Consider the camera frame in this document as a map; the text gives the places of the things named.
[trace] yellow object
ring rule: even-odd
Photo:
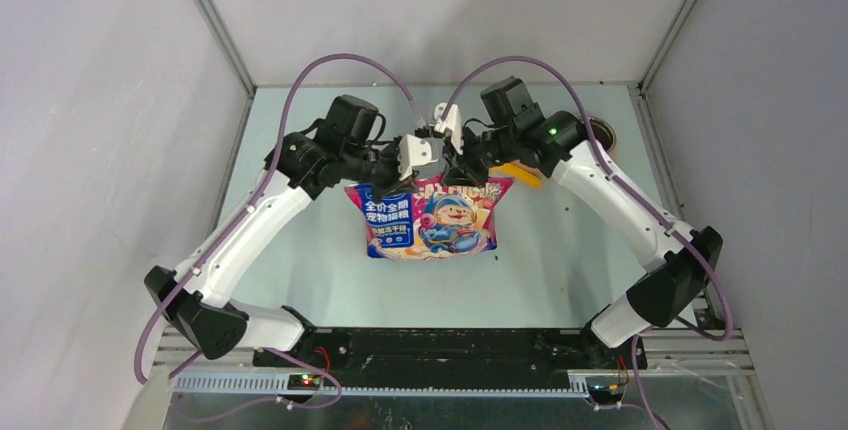
[[[541,178],[517,165],[513,165],[512,163],[507,163],[499,167],[492,167],[492,170],[504,175],[509,175],[510,177],[515,177],[533,188],[539,188],[542,186]]]

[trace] colorful snack bag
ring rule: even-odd
[[[440,182],[441,176],[418,180],[416,193],[391,195],[379,203],[370,184],[345,188],[365,215],[368,256],[430,260],[497,247],[494,208],[513,180],[490,178],[483,188]]]

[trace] blue label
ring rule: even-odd
[[[377,203],[370,185],[357,185],[362,199],[362,213],[382,248],[410,247],[415,242],[412,233],[412,195],[408,193],[383,197]]]

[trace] cartoon character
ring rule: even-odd
[[[418,235],[432,253],[468,253],[483,239],[473,226],[476,220],[476,212],[461,196],[434,194],[421,216]]]

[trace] white wall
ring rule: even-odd
[[[848,427],[848,0],[701,0],[650,89],[778,428]]]
[[[142,278],[205,235],[244,95],[192,0],[0,15],[0,426],[119,428]]]
[[[636,80],[681,0],[215,0],[261,84],[294,81],[332,52],[376,58],[412,82],[457,82],[508,54],[548,60],[574,81]],[[525,80],[550,75],[522,67]],[[509,75],[498,69],[484,77]],[[317,69],[311,82],[385,81],[363,65]]]

